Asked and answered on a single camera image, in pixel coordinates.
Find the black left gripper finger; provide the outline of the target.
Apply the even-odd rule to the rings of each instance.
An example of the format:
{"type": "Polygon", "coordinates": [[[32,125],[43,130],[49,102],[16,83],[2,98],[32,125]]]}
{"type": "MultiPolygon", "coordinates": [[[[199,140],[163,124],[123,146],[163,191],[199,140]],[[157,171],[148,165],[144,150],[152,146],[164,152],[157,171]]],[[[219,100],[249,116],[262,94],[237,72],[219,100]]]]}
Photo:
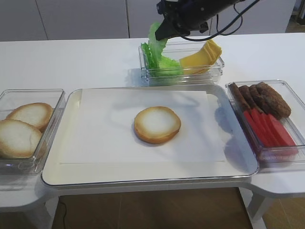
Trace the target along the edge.
{"type": "Polygon", "coordinates": [[[156,40],[161,41],[167,39],[166,35],[168,30],[174,31],[172,25],[168,22],[168,20],[164,19],[159,28],[155,31],[156,40]]]}

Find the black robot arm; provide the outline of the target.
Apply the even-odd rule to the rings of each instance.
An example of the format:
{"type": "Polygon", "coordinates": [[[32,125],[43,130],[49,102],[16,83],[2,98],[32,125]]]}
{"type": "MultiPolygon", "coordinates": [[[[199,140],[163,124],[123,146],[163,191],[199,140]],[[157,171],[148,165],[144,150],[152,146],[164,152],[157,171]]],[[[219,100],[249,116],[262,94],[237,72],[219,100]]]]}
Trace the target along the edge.
{"type": "Polygon", "coordinates": [[[162,0],[157,3],[163,21],[155,32],[156,40],[189,36],[192,31],[204,33],[207,21],[236,4],[237,0],[162,0]]]}

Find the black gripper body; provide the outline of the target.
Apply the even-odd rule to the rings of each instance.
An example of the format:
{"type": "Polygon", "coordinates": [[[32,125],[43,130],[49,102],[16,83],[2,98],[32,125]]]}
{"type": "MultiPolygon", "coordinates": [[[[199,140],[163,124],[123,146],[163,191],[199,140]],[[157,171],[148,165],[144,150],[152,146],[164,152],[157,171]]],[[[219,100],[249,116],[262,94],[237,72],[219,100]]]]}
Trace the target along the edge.
{"type": "Polygon", "coordinates": [[[162,0],[156,5],[157,12],[172,25],[175,31],[208,31],[204,7],[198,0],[162,0]]]}

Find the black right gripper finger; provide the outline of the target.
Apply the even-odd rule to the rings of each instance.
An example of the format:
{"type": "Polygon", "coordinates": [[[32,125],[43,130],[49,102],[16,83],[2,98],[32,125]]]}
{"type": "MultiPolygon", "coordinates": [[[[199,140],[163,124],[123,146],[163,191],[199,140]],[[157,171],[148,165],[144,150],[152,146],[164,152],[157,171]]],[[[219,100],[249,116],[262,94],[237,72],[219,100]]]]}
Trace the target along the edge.
{"type": "Polygon", "coordinates": [[[185,31],[185,30],[182,30],[182,31],[168,30],[166,37],[167,37],[167,39],[171,39],[171,38],[175,38],[175,37],[187,37],[189,35],[190,35],[190,32],[185,31]]]}

